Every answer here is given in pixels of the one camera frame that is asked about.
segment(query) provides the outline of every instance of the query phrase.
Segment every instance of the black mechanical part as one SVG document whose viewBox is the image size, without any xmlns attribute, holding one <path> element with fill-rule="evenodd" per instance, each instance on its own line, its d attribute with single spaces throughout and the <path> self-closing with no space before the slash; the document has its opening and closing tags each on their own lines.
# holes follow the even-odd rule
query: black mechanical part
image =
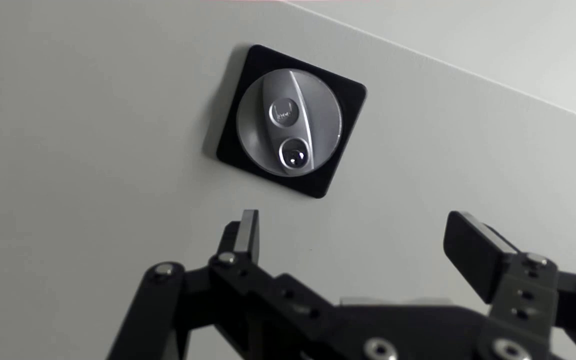
<svg viewBox="0 0 576 360">
<path fill-rule="evenodd" d="M 257 212 L 247 211 L 226 226 L 205 268 L 150 268 L 108 359 L 160 359 L 170 332 L 186 359 L 188 335 L 210 324 L 246 360 L 555 360 L 553 326 L 576 342 L 576 274 L 468 214 L 449 214 L 444 250 L 489 305 L 488 317 L 457 306 L 331 306 L 255 265 L 257 230 Z"/>
</svg>

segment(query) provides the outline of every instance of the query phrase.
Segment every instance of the square mount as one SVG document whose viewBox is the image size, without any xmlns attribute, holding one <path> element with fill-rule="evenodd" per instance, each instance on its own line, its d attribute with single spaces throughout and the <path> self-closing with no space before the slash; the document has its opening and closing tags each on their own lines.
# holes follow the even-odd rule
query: square mount
<svg viewBox="0 0 576 360">
<path fill-rule="evenodd" d="M 243 96 L 243 92 L 247 90 L 247 86 L 257 81 L 260 76 L 272 72 L 272 71 L 282 71 L 282 68 L 293 68 L 293 71 L 303 71 L 313 75 L 315 78 L 320 78 L 336 96 L 339 111 L 342 111 L 342 137 L 339 137 L 339 145 L 336 147 L 336 150 L 331 152 L 331 156 L 327 158 L 327 162 L 324 162 L 320 168 L 315 168 L 310 174 L 297 177 L 297 179 L 282 179 L 282 177 L 273 177 L 268 174 L 266 171 L 262 171 L 257 165 L 254 165 L 254 160 L 246 154 L 238 132 L 235 132 L 235 112 L 240 109 L 240 101 Z M 327 186 L 331 182 L 331 177 L 336 172 L 336 167 L 343 154 L 343 149 L 349 141 L 353 123 L 362 111 L 362 104 L 365 101 L 365 88 L 353 81 L 342 78 L 338 75 L 326 72 L 322 68 L 315 68 L 312 65 L 305 65 L 301 61 L 289 59 L 285 55 L 273 53 L 270 49 L 263 47 L 252 47 L 247 51 L 246 62 L 243 62 L 243 71 L 240 75 L 240 82 L 233 90 L 233 99 L 227 111 L 227 118 L 223 125 L 223 132 L 215 150 L 217 160 L 222 160 L 223 165 L 230 165 L 233 168 L 252 172 L 255 177 L 262 177 L 270 182 L 282 185 L 285 188 L 292 188 L 295 193 L 307 195 L 312 199 L 324 199 L 327 193 Z"/>
</svg>

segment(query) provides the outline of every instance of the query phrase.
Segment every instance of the round hole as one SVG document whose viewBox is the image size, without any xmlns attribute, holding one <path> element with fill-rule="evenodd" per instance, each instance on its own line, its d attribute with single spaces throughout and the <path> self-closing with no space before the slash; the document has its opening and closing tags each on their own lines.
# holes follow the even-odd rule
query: round hole
<svg viewBox="0 0 576 360">
<path fill-rule="evenodd" d="M 493 341 L 491 352 L 493 352 L 493 359 L 497 360 L 529 360 L 529 352 L 521 345 L 509 338 Z"/>
<path fill-rule="evenodd" d="M 512 357 L 512 359 L 515 359 L 515 357 L 519 354 L 519 350 L 517 350 L 515 346 L 512 346 L 512 345 L 506 345 L 503 352 L 506 352 L 508 357 Z"/>
<path fill-rule="evenodd" d="M 280 145 L 280 160 L 285 168 L 303 168 L 307 165 L 307 149 L 297 139 Z"/>
<path fill-rule="evenodd" d="M 322 318 L 322 312 L 315 310 L 315 309 L 312 309 L 312 310 L 310 310 L 310 318 Z"/>
<path fill-rule="evenodd" d="M 512 314 L 519 320 L 528 320 L 529 318 L 529 312 L 524 310 L 524 309 L 512 309 Z"/>
<path fill-rule="evenodd" d="M 384 338 L 370 338 L 363 345 L 363 354 L 370 360 L 395 360 L 397 359 L 395 348 Z"/>
<path fill-rule="evenodd" d="M 373 348 L 373 352 L 382 357 L 382 354 L 386 354 L 386 346 L 384 346 L 384 345 L 378 345 L 378 346 Z"/>
<path fill-rule="evenodd" d="M 270 104 L 268 118 L 282 129 L 289 129 L 300 118 L 300 106 L 292 99 L 278 99 Z"/>
</svg>

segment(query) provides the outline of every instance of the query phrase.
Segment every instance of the robotic arm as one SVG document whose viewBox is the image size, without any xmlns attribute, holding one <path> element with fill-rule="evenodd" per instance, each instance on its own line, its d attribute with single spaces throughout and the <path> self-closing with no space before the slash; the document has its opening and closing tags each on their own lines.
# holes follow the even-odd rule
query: robotic arm
<svg viewBox="0 0 576 360">
<path fill-rule="evenodd" d="M 457 306 L 331 306 L 257 267 L 257 212 L 230 223 L 205 268 L 143 274 L 108 360 L 156 360 L 174 332 L 214 324 L 246 360 L 555 360 L 550 331 L 576 342 L 576 274 L 514 249 L 470 214 L 448 216 L 444 250 L 489 312 Z"/>
</svg>

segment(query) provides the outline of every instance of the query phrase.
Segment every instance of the screw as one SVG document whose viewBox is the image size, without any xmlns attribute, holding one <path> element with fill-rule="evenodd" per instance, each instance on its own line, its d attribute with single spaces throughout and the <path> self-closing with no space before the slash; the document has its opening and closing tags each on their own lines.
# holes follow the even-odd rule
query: screw
<svg viewBox="0 0 576 360">
<path fill-rule="evenodd" d="M 384 338 L 367 338 L 363 354 L 370 360 L 395 360 L 395 348 Z"/>
<path fill-rule="evenodd" d="M 539 257 L 539 254 L 528 253 L 526 259 L 528 259 L 529 263 L 539 265 L 539 267 L 548 267 L 548 259 L 544 259 L 544 257 Z"/>
<path fill-rule="evenodd" d="M 235 263 L 235 254 L 231 254 L 231 253 L 222 253 L 222 254 L 217 257 L 217 260 L 220 260 L 222 265 L 231 267 L 231 265 Z"/>
<path fill-rule="evenodd" d="M 154 274 L 158 277 L 172 277 L 174 274 L 174 265 L 162 263 L 154 268 Z"/>
<path fill-rule="evenodd" d="M 491 350 L 497 360 L 531 360 L 524 346 L 508 338 L 493 341 Z"/>
</svg>

